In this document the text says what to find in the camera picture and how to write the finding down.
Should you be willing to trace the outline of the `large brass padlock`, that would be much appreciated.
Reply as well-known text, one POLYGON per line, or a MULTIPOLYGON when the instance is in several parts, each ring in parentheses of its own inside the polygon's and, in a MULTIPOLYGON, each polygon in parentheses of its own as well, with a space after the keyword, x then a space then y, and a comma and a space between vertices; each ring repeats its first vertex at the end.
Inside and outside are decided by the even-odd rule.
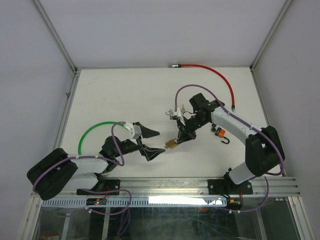
POLYGON ((165 149, 174 149, 178 146, 178 142, 177 142, 177 139, 174 138, 174 139, 170 139, 168 140, 166 143, 165 143, 165 149))

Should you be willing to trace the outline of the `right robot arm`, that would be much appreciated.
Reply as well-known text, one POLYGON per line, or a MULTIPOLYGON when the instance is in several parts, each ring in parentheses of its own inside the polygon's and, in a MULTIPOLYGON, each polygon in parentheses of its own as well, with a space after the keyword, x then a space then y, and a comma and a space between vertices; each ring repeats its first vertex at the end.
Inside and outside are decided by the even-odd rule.
POLYGON ((193 108, 190 118, 184 117, 179 107, 169 112, 170 119, 177 123, 178 136, 175 142, 178 145, 194 140, 197 137, 196 131, 211 123, 230 132, 245 146, 244 162, 230 168, 223 176, 220 189, 224 193, 234 194, 241 189, 244 182, 267 174, 275 166, 284 163, 285 153, 278 132, 273 126, 259 127, 247 123, 231 113, 223 102, 208 101, 202 93, 194 95, 189 102, 193 108))

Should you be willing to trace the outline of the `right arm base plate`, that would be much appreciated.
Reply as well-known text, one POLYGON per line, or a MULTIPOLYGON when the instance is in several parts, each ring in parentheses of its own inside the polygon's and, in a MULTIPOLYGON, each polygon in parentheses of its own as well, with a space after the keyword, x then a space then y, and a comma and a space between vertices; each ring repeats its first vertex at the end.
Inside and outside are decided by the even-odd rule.
POLYGON ((252 195, 252 184, 247 180, 241 184, 234 184, 231 180, 222 178, 208 179, 207 188, 209 195, 252 195))

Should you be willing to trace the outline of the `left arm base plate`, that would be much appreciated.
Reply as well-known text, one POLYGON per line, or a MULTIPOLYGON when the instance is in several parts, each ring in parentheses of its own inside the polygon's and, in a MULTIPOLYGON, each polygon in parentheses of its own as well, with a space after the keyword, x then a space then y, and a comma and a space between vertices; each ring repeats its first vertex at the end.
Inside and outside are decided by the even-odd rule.
POLYGON ((118 196, 121 181, 119 179, 102 179, 98 180, 97 184, 88 190, 80 188, 76 190, 78 196, 85 195, 106 195, 107 196, 118 196))

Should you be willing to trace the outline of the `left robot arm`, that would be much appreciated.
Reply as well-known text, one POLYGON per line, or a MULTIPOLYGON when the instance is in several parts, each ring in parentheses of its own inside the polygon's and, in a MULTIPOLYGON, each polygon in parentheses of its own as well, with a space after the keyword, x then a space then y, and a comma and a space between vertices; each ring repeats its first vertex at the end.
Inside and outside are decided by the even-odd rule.
POLYGON ((143 126, 140 122, 119 122, 129 134, 120 140, 112 132, 104 141, 97 155, 69 155, 63 148, 56 148, 35 164, 26 174, 33 192, 44 201, 61 192, 78 195, 113 195, 117 187, 109 183, 104 174, 125 164, 124 156, 140 153, 148 162, 165 152, 163 148, 148 147, 143 139, 157 137, 160 132, 143 126))

